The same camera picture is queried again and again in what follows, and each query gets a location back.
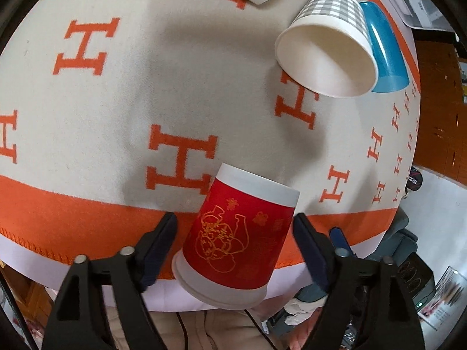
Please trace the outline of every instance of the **crumpled white cloth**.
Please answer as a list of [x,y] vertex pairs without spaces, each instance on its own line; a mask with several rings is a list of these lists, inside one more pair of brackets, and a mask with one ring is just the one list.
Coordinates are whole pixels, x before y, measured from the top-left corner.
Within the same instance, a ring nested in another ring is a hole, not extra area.
[[294,297],[284,306],[284,309],[292,314],[292,316],[288,316],[285,319],[285,323],[290,326],[296,326],[302,323],[307,318],[310,318],[317,308],[323,307],[326,303],[326,299],[327,295],[319,300],[308,303]]

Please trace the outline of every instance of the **beige pants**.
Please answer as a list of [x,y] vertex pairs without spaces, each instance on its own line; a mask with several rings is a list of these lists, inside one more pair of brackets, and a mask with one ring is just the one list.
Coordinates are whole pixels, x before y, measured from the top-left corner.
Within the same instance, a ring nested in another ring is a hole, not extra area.
[[[149,312],[168,350],[184,350],[182,325],[175,312]],[[107,308],[110,330],[119,350],[129,350],[115,308]],[[252,316],[256,324],[261,323]],[[244,311],[213,309],[181,312],[180,318],[188,334],[189,350],[275,350],[264,334]],[[281,342],[272,336],[270,341],[277,350]]]

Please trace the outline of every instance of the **orange stripe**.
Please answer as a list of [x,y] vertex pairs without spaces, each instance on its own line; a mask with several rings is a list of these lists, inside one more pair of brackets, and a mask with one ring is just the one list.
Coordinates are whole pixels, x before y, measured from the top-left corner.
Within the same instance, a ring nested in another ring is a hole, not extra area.
[[413,79],[415,81],[415,84],[417,85],[418,90],[420,91],[420,72],[419,68],[417,67],[417,63],[415,62],[415,59],[412,56],[412,53],[410,52],[409,46],[407,45],[407,42],[405,38],[403,37],[401,31],[399,30],[397,24],[393,20],[392,16],[388,12],[388,10],[385,8],[384,4],[381,2],[381,0],[369,0],[377,3],[379,7],[382,9],[384,14],[389,20],[389,23],[392,27],[392,30],[394,31],[395,37],[398,40],[399,47],[401,48],[402,54],[405,57],[405,61],[409,65],[410,72],[412,73]]
[[[45,257],[70,264],[78,254],[92,259],[109,257],[127,245],[135,245],[153,230],[163,211],[134,208],[60,195],[0,176],[0,234]],[[386,230],[396,208],[373,212],[316,215],[309,219],[327,233],[339,226],[357,244]],[[181,248],[196,213],[177,213],[179,229],[160,277],[173,279],[170,262]],[[302,262],[289,233],[276,268]]]

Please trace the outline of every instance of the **white appliance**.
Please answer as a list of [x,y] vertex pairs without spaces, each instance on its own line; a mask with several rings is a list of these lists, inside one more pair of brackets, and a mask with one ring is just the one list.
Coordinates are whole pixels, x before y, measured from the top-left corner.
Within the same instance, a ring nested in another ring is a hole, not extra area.
[[390,0],[403,22],[414,29],[454,32],[431,0]]

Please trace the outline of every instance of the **table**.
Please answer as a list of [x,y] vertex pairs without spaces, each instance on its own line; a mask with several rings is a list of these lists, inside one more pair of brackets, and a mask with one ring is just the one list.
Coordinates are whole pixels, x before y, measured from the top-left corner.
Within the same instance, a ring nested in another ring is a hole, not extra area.
[[[411,83],[333,99],[297,85],[274,42],[307,0],[40,0],[0,59],[0,259],[58,289],[81,253],[113,255],[175,211],[149,310],[207,309],[170,260],[220,164],[301,191],[365,257],[399,206],[419,118],[410,30],[387,0]],[[289,233],[267,297],[310,284]],[[106,303],[112,296],[106,292]]]

